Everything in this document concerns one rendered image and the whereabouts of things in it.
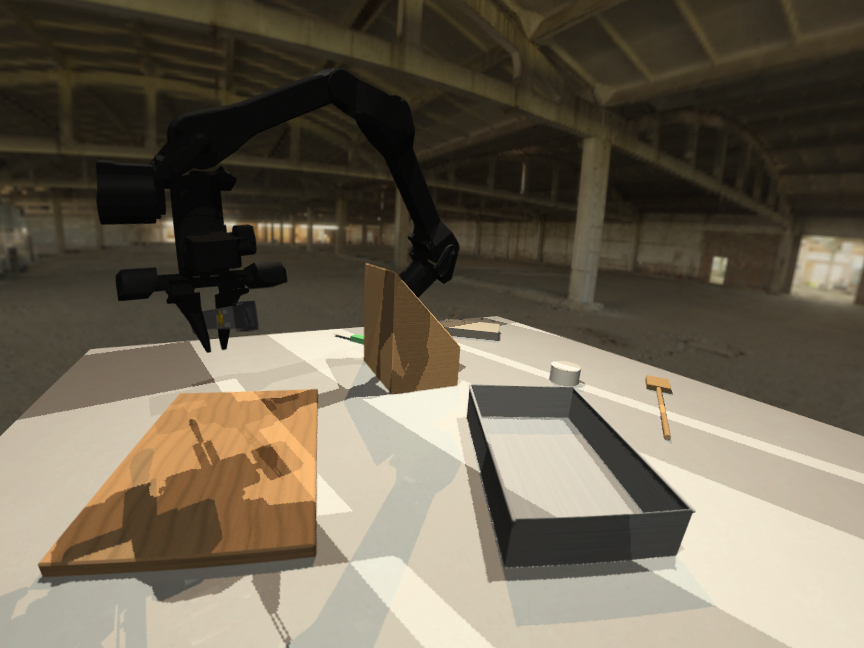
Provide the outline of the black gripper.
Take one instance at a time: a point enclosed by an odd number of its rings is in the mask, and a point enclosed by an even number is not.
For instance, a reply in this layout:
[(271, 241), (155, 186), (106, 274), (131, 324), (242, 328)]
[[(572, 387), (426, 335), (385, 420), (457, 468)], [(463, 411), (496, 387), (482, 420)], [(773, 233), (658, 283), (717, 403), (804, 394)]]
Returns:
[[(192, 223), (194, 231), (211, 231), (211, 222), (224, 221), (213, 216), (192, 216), (173, 222), (176, 250), (180, 236), (180, 224)], [(195, 331), (206, 353), (211, 352), (210, 338), (201, 310), (200, 292), (194, 288), (218, 287), (215, 309), (237, 304), (241, 295), (249, 289), (262, 289), (288, 282), (286, 269), (280, 261), (254, 262), (243, 270), (230, 268), (214, 269), (212, 272), (196, 272), (192, 267), (181, 269), (178, 251), (179, 274), (158, 275), (156, 267), (125, 269), (116, 274), (118, 301), (148, 299), (153, 292), (166, 291), (167, 304), (176, 304)], [(211, 276), (216, 275), (216, 276)], [(246, 288), (247, 286), (248, 288)]]

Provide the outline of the tan wooden mallet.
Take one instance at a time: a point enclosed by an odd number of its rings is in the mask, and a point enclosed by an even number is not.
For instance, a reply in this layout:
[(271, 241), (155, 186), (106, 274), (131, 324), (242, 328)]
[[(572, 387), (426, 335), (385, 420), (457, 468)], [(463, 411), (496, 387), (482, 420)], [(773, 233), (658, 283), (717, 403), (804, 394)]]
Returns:
[(670, 385), (670, 383), (669, 383), (669, 380), (668, 380), (668, 379), (659, 378), (659, 377), (655, 377), (655, 376), (646, 375), (646, 377), (645, 377), (645, 383), (646, 383), (646, 388), (647, 388), (647, 389), (650, 389), (650, 390), (653, 390), (653, 391), (657, 391), (657, 396), (658, 396), (658, 401), (659, 401), (659, 408), (660, 408), (660, 412), (661, 412), (660, 416), (661, 416), (661, 420), (662, 420), (662, 427), (663, 427), (663, 431), (664, 431), (664, 434), (663, 434), (663, 435), (664, 435), (664, 438), (665, 438), (667, 441), (669, 441), (669, 440), (670, 440), (670, 437), (671, 437), (671, 434), (670, 434), (670, 431), (669, 431), (669, 425), (668, 425), (668, 421), (667, 421), (668, 418), (667, 418), (667, 415), (666, 415), (666, 412), (665, 412), (666, 409), (665, 409), (664, 399), (663, 399), (663, 395), (662, 395), (662, 392), (665, 392), (665, 393), (669, 393), (669, 394), (670, 394), (670, 390), (671, 390), (670, 387), (671, 387), (671, 385)]

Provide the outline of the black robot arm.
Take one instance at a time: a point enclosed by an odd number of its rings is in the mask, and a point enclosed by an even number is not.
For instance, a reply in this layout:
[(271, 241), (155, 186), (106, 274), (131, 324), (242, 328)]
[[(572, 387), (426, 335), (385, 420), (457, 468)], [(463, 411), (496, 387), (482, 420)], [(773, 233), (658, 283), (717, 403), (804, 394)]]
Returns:
[[(341, 68), (320, 70), (239, 103), (186, 112), (174, 118), (168, 142), (151, 164), (98, 160), (96, 204), (100, 224), (153, 224), (166, 215), (165, 189), (170, 189), (173, 222), (192, 216), (223, 221), (221, 191), (237, 179), (213, 167), (250, 138), (281, 123), (332, 103), (356, 120), (388, 164), (414, 223), (408, 235), (412, 261), (398, 274), (420, 297), (438, 279), (452, 279), (459, 242), (441, 221), (423, 177), (413, 143), (415, 127), (409, 103), (361, 81)], [(190, 171), (189, 175), (183, 175)], [(221, 226), (219, 226), (221, 224)], [(194, 231), (181, 223), (177, 246), (181, 269), (196, 272), (239, 268), (241, 256), (256, 254), (253, 226), (241, 224), (226, 232), (222, 221), (211, 231)], [(185, 226), (183, 229), (182, 226)], [(436, 262), (432, 264), (428, 261)]]

